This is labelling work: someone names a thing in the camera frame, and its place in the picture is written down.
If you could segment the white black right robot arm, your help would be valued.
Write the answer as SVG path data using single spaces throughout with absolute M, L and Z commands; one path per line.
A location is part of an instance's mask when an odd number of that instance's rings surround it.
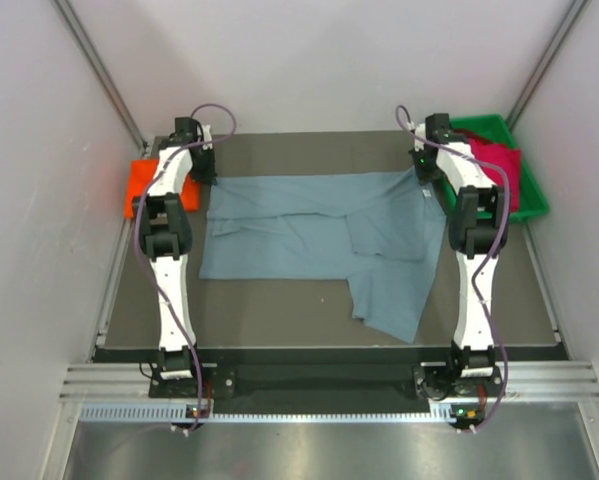
M 447 113 L 432 114 L 407 131 L 414 138 L 411 155 L 420 183 L 444 179 L 454 191 L 448 242 L 460 274 L 459 316 L 449 359 L 442 371 L 426 374 L 422 387 L 425 393 L 440 391 L 443 398 L 466 396 L 495 376 L 491 297 L 507 239 L 510 181 L 500 166 L 475 157 Z

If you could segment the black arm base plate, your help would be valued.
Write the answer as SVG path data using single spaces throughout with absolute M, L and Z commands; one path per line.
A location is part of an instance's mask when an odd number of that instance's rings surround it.
M 454 378 L 444 364 L 275 364 L 220 365 L 202 369 L 202 396 L 234 399 L 258 391 L 390 391 L 415 398 L 444 400 L 496 397 L 499 372 L 488 377 Z

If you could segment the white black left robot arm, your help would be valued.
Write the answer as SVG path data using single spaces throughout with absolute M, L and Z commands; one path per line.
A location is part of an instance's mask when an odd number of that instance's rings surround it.
M 209 126 L 177 117 L 174 132 L 159 145 L 155 173 L 132 201 L 135 253 L 158 299 L 159 343 L 150 361 L 153 398 L 201 397 L 205 387 L 189 313 L 187 266 L 193 233 L 183 192 L 195 174 L 210 171 L 211 142 Z

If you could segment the blue grey t shirt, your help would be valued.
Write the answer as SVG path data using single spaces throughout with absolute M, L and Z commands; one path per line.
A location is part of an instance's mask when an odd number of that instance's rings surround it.
M 201 278 L 344 280 L 354 318 L 414 341 L 446 215 L 413 170 L 221 178 L 206 218 Z

